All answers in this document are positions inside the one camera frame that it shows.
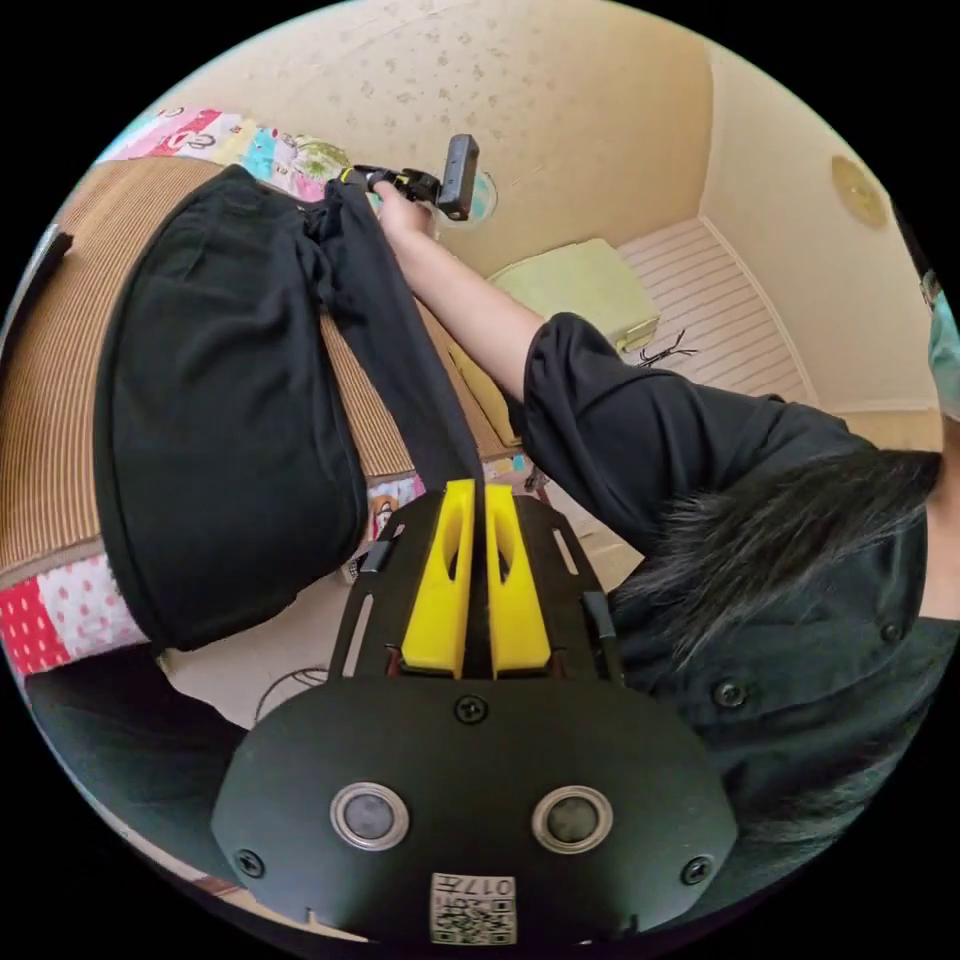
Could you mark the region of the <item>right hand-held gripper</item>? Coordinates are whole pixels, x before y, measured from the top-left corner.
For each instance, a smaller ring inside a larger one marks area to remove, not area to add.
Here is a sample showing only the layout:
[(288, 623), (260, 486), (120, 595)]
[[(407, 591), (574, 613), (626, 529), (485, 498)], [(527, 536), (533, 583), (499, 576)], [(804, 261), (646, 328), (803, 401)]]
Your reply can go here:
[(344, 168), (338, 176), (344, 185), (359, 185), (366, 192), (373, 193), (376, 184), (392, 184), (407, 200), (427, 204), (436, 204), (441, 183), (433, 175), (412, 168), (393, 170), (371, 165), (354, 165)]

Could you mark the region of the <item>person's right hand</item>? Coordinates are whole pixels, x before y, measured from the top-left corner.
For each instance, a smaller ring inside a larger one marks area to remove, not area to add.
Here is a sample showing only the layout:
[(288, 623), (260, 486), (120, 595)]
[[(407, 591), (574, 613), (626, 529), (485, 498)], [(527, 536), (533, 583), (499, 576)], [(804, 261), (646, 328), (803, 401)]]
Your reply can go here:
[(373, 188), (379, 198), (379, 221), (392, 244), (416, 238), (436, 238), (432, 208), (422, 202), (411, 201), (397, 187), (381, 181)]

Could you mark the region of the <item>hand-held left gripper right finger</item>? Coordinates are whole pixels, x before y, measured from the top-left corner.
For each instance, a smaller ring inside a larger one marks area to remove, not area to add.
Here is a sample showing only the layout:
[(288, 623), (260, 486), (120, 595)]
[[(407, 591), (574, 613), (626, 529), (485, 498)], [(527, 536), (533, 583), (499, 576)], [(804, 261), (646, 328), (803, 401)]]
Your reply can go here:
[(488, 626), (495, 673), (543, 671), (550, 644), (512, 490), (485, 488)]

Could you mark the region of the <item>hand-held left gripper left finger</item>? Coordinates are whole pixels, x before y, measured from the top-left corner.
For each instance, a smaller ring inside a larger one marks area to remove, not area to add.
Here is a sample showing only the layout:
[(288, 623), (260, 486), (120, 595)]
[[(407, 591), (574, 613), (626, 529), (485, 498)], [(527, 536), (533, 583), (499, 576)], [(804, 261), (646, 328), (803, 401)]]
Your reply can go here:
[(476, 483), (450, 482), (440, 500), (400, 650), (414, 672), (460, 673), (466, 647)]

